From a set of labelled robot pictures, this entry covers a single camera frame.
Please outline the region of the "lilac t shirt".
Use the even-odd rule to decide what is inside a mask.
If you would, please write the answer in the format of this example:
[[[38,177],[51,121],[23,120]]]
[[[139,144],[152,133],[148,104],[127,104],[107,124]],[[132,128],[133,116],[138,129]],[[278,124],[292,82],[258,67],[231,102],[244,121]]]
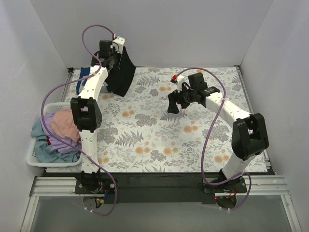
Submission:
[[[52,118],[54,117],[54,115],[55,115],[55,113],[50,113],[50,114],[45,114],[44,117],[43,117],[48,130],[52,134],[55,134],[55,132],[53,131],[53,129],[51,127],[51,121],[52,121]],[[49,137],[51,151],[57,151],[60,154],[66,154],[66,153],[70,153],[70,152],[75,152],[75,153],[78,152],[78,150],[74,149],[72,146],[64,144],[64,143],[60,142],[59,140],[55,139],[54,137],[51,137],[50,133],[43,126],[43,122],[42,122],[41,118],[40,118],[40,122],[41,122],[41,125],[42,125],[43,132],[45,133],[46,136]]]

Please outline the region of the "aluminium frame rail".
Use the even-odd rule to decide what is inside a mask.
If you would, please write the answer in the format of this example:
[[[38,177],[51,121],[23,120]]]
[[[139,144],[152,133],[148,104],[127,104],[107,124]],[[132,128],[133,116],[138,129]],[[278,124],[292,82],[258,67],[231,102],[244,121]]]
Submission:
[[[294,232],[300,232],[301,227],[298,222],[291,196],[284,177],[280,175],[253,175],[250,195],[279,195]],[[98,193],[78,193],[82,188],[74,177],[35,177],[31,191],[30,199],[24,216],[20,231],[29,232],[33,223],[34,215],[41,196],[99,196]]]

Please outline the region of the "light blue t shirt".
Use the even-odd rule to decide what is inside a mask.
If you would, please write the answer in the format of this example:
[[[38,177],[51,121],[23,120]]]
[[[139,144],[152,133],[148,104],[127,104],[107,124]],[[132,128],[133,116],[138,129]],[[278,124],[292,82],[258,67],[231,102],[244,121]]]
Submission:
[[[60,154],[57,151],[51,151],[51,146],[46,142],[46,135],[43,132],[40,119],[38,119],[32,126],[32,138],[35,139],[35,155],[41,163],[71,163],[77,162],[80,158],[80,151]],[[63,139],[64,142],[70,144],[74,149],[80,148],[78,143],[71,139]]]

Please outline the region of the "pink t shirt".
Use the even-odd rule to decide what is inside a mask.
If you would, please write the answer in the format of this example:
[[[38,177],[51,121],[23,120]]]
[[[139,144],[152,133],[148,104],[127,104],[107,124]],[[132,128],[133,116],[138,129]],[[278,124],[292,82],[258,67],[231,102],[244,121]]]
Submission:
[[[75,143],[79,142],[80,135],[77,126],[74,124],[71,109],[63,109],[55,113],[51,121],[53,131],[63,139],[71,139]]]

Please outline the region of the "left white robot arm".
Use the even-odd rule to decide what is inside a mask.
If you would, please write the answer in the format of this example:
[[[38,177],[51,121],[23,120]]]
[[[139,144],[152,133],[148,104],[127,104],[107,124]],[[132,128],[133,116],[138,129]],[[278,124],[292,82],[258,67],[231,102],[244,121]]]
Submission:
[[[99,193],[103,188],[97,156],[97,134],[102,123],[102,114],[97,100],[109,72],[116,66],[123,53],[124,42],[123,38],[116,38],[110,42],[111,46],[105,51],[94,56],[99,63],[90,67],[83,90],[78,97],[70,101],[74,124],[77,126],[82,143],[80,182],[82,187],[92,193]]]

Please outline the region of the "white laundry basket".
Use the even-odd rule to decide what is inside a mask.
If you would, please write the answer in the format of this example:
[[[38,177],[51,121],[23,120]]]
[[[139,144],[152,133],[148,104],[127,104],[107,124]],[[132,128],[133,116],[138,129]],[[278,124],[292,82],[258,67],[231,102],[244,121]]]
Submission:
[[[61,110],[69,110],[69,102],[49,103],[43,108],[44,121],[46,127],[42,124],[42,119],[39,118],[32,126],[32,148],[27,155],[27,163],[31,166],[38,167],[68,167],[75,166],[82,162],[80,151],[76,148],[81,148],[79,143],[71,139],[63,139],[69,143],[68,146],[50,134],[53,133],[51,120],[55,113]]]

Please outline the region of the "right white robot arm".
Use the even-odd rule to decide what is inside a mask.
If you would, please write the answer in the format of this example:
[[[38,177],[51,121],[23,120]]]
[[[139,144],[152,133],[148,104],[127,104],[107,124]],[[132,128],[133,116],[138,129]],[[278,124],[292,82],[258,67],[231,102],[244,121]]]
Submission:
[[[209,181],[202,176],[207,186],[229,192],[236,186],[249,163],[269,147],[265,119],[260,113],[251,114],[233,104],[226,93],[216,87],[209,87],[203,74],[188,76],[188,82],[181,75],[174,75],[171,82],[177,89],[168,95],[168,113],[178,114],[192,103],[198,103],[216,113],[232,128],[232,155],[219,171],[217,179]]]

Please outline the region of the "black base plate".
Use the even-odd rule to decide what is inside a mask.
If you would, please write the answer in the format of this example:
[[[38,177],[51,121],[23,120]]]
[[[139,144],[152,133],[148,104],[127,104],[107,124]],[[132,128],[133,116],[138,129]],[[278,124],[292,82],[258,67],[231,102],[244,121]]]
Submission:
[[[117,183],[118,203],[205,203],[215,204],[223,191],[202,186],[199,173],[112,173]]]

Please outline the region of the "black t shirt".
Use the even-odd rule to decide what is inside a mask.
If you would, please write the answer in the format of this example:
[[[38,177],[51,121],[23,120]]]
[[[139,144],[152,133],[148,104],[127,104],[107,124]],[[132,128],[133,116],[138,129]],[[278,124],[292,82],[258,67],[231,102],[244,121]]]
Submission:
[[[117,54],[117,62],[110,70],[105,80],[107,90],[118,96],[124,97],[133,81],[136,67],[132,63],[124,46],[122,54]]]

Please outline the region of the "floral table cloth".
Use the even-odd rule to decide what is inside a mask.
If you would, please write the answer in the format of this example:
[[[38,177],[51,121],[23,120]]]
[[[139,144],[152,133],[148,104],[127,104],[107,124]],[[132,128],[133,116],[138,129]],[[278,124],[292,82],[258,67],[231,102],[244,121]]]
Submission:
[[[231,128],[193,103],[169,114],[179,68],[137,68],[124,97],[101,93],[98,162],[109,172],[217,172],[232,155]]]

